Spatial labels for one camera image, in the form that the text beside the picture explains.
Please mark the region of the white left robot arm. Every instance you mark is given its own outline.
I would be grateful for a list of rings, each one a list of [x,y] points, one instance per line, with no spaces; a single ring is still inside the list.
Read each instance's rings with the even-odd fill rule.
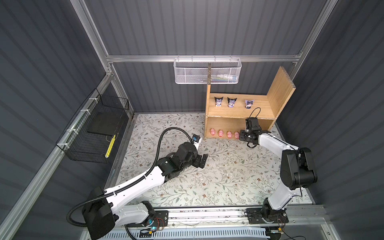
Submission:
[[[208,156],[199,155],[196,145],[185,142],[175,153],[157,160],[152,170],[107,190],[94,189],[90,196],[95,201],[88,200],[82,209],[91,239],[104,237],[116,225],[151,225],[156,212],[148,201],[142,201],[128,211],[124,211],[123,207],[146,191],[178,177],[190,166],[203,169]]]

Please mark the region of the purple black cat figurine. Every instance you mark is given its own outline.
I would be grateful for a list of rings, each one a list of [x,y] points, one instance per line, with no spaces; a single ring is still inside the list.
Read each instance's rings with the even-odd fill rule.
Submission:
[[[228,98],[228,107],[233,108],[236,104],[236,101],[237,101],[237,98],[234,98],[234,99]]]
[[[223,97],[219,98],[219,97],[214,97],[215,99],[215,106],[216,107],[221,107],[222,106],[222,102],[223,102]]]
[[[248,110],[251,109],[254,104],[254,101],[255,100],[245,100],[245,104],[246,104],[245,108]]]

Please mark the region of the pink pig toy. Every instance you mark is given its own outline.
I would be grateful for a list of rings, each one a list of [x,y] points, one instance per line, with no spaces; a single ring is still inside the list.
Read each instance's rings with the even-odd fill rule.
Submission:
[[[230,131],[228,131],[228,132],[227,132],[227,138],[228,138],[228,139],[231,139],[232,137],[233,137],[233,133],[230,132]]]
[[[235,132],[235,138],[237,139],[237,140],[239,140],[240,139],[240,133],[239,132]]]
[[[216,136],[217,132],[216,132],[216,130],[214,128],[211,128],[210,129],[210,134],[211,134],[211,136]]]
[[[218,131],[218,136],[219,136],[220,138],[222,138],[222,137],[224,136],[224,131],[223,131],[223,130],[219,130],[219,131]]]

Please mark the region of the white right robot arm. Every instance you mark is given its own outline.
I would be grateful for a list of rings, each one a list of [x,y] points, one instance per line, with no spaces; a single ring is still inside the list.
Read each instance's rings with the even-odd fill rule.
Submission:
[[[262,208],[265,216],[283,212],[293,197],[302,195],[302,188],[308,188],[318,180],[313,155],[308,148],[299,148],[284,142],[267,130],[262,130],[257,118],[246,119],[246,129],[240,131],[239,140],[251,149],[261,146],[281,159],[281,183]]]

